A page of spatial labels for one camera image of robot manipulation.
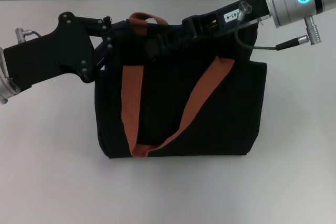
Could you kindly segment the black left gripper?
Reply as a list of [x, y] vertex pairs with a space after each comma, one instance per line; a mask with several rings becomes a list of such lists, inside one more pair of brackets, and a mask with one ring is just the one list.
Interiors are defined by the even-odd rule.
[[15, 83], [39, 83], [72, 73], [91, 83], [92, 71], [110, 59], [112, 37], [130, 27], [128, 20], [113, 23], [110, 16], [94, 19], [62, 13], [50, 34], [4, 49], [9, 77]]

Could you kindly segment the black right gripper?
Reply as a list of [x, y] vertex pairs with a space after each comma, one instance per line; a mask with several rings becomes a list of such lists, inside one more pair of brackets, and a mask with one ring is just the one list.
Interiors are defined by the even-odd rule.
[[156, 61], [172, 52], [186, 49], [200, 38], [234, 32], [242, 2], [246, 2], [250, 9], [240, 22], [240, 28], [270, 18], [266, 0], [239, 0], [210, 13], [190, 16], [182, 20], [181, 25], [149, 24], [146, 36], [148, 58]]

